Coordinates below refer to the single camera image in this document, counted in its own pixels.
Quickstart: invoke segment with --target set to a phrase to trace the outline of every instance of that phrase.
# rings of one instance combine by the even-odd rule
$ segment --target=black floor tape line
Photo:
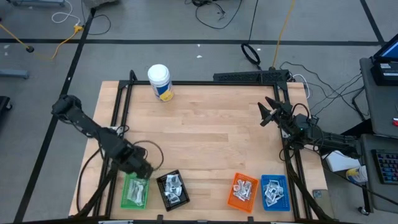
[[[81,35],[81,39],[79,40],[79,44],[76,49],[75,56],[72,59],[72,63],[70,65],[68,75],[65,79],[65,83],[63,84],[63,88],[61,90],[60,95],[64,95],[64,94],[68,93],[70,82],[72,81],[73,74],[75,73],[76,66],[77,66],[77,63],[78,63],[80,55],[81,55],[81,51],[83,49],[85,40],[88,35],[88,31],[91,26],[91,22],[93,21],[94,14],[95,14],[95,9],[92,9],[90,16],[88,18],[88,21],[86,23],[85,29]],[[33,167],[33,171],[30,175],[29,181],[25,188],[24,195],[22,196],[22,200],[19,204],[18,211],[15,215],[14,223],[20,223],[24,220],[24,216],[25,216],[27,207],[29,206],[30,198],[32,197],[33,191],[35,189],[35,185],[36,185],[37,179],[39,178],[39,174],[42,169],[44,159],[47,155],[47,151],[49,149],[51,139],[52,139],[52,136],[55,131],[55,127],[57,126],[57,121],[58,121],[58,119],[56,117],[52,116],[49,128],[47,129],[47,132],[45,133],[42,147],[40,148],[39,155],[37,156],[35,166]]]
[[[361,5],[363,7],[363,10],[365,10],[365,14],[368,17],[369,22],[371,23],[374,35],[376,35],[377,40],[379,41],[380,45],[383,45],[385,43],[383,36],[380,33],[379,28],[377,27],[376,21],[373,18],[373,15],[371,13],[371,10],[369,9],[368,4],[366,3],[365,0],[360,0],[361,1]]]
[[[62,39],[21,39],[27,44],[59,44]],[[66,44],[78,44],[80,40],[69,40]],[[88,39],[85,44],[245,44],[248,40],[123,40],[123,39]],[[14,39],[0,39],[0,43],[16,44]],[[276,45],[277,40],[250,40],[250,44]],[[281,45],[298,46],[378,46],[378,41],[328,41],[328,40],[282,40]]]

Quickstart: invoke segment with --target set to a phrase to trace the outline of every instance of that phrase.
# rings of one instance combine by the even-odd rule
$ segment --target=computer monitor
[[[373,57],[376,61],[398,62],[398,34],[386,43]]]

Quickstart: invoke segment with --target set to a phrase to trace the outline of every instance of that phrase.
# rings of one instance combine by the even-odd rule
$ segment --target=white cable
[[[78,19],[78,22],[76,23],[76,26],[78,26],[78,25],[80,24],[80,18],[77,17],[77,16],[72,15],[72,11],[73,11],[72,4],[70,4],[70,2],[67,1],[67,0],[65,0],[65,1],[66,1],[66,2],[69,4],[69,6],[70,6],[70,12],[69,12],[69,13],[66,13],[66,12],[56,12],[56,13],[52,14],[51,20],[52,20],[54,23],[59,24],[59,23],[65,22],[65,21],[68,19],[68,17],[72,16],[72,17]],[[62,19],[61,21],[56,21],[56,20],[54,20],[54,16],[59,15],[59,14],[60,14],[60,15],[66,15],[66,17],[65,17],[64,19]]]
[[[296,75],[293,76],[293,78],[296,77],[296,76],[300,76],[300,77],[304,80],[304,83],[305,83],[305,85],[307,86],[307,93],[308,93],[307,99],[309,99],[310,96],[311,96],[311,94],[310,94],[310,87],[308,86],[308,83],[307,83],[306,79],[305,79],[304,76],[302,76],[301,74],[296,74]]]

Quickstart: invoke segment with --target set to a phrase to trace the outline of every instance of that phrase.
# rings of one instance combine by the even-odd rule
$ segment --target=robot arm
[[[312,144],[318,146],[321,156],[333,151],[340,151],[344,155],[353,159],[358,159],[360,142],[354,136],[344,136],[340,134],[323,132],[318,126],[317,121],[308,115],[293,115],[294,107],[290,102],[275,101],[266,97],[267,102],[273,109],[268,110],[264,105],[258,103],[261,112],[262,123],[265,126],[270,121],[275,121],[282,129],[283,139],[287,142],[290,149],[303,149],[305,145]]]
[[[115,168],[130,174],[137,173],[138,178],[149,179],[153,167],[144,159],[146,150],[133,146],[121,139],[113,129],[102,128],[81,110],[81,101],[72,95],[63,95],[52,106],[52,112],[60,121],[72,124],[89,138],[95,138],[106,155],[112,159]]]

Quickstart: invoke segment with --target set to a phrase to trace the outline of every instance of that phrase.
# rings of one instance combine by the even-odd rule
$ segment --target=floor
[[[82,19],[80,0],[70,2],[72,14]],[[290,3],[290,0],[259,1],[252,46],[260,55],[263,68],[272,63],[276,40]],[[220,1],[227,14],[221,21],[214,6],[200,8],[198,16],[213,26],[223,26],[238,4],[238,0]],[[96,16],[105,14],[111,20],[108,33],[89,35],[80,44],[81,54],[77,54],[80,32],[61,47],[53,61],[28,54],[23,46],[0,30],[0,68],[30,72],[28,80],[0,78],[0,95],[11,97],[14,104],[0,129],[0,206],[3,208],[0,223],[14,220],[49,128],[51,106],[63,87],[65,92],[69,83],[68,94],[78,96],[84,111],[92,116],[101,82],[127,79],[130,69],[140,80],[147,79],[146,71],[155,63],[168,66],[174,80],[211,80],[214,73],[255,70],[239,47],[249,38],[255,4],[255,1],[243,1],[232,23],[223,30],[214,30],[199,23],[195,19],[196,7],[184,4],[183,0],[120,0],[95,12]],[[370,15],[364,10],[366,6]],[[15,7],[0,1],[0,17],[4,26],[33,45],[36,52],[51,55],[57,43],[73,33],[76,24],[74,18],[61,24],[51,21],[53,13],[68,12],[69,5],[66,7],[26,2]],[[324,82],[338,88],[359,74],[360,58],[372,56],[381,42],[398,33],[397,8],[396,0],[296,0],[282,37],[284,41],[276,67],[284,61],[303,64],[318,73]],[[87,18],[89,10],[84,8],[84,13]],[[373,25],[369,16],[374,18]],[[90,33],[103,32],[107,27],[107,20],[98,17]],[[288,64],[283,68],[302,74],[308,82],[321,85],[331,93],[303,68]],[[359,79],[346,92],[362,85]],[[313,107],[324,96],[316,86],[310,85],[310,92],[308,102]],[[317,113],[329,102],[324,101],[311,112]],[[364,93],[359,96],[358,104],[364,113],[368,111]],[[361,122],[341,99],[335,100],[318,116],[321,128],[335,133]],[[24,221],[68,215],[85,144],[85,137],[73,128],[63,124],[56,126]],[[368,217],[359,214],[356,208],[363,205],[361,190],[329,173],[325,175],[336,218],[346,222],[395,223],[396,214],[380,211]]]

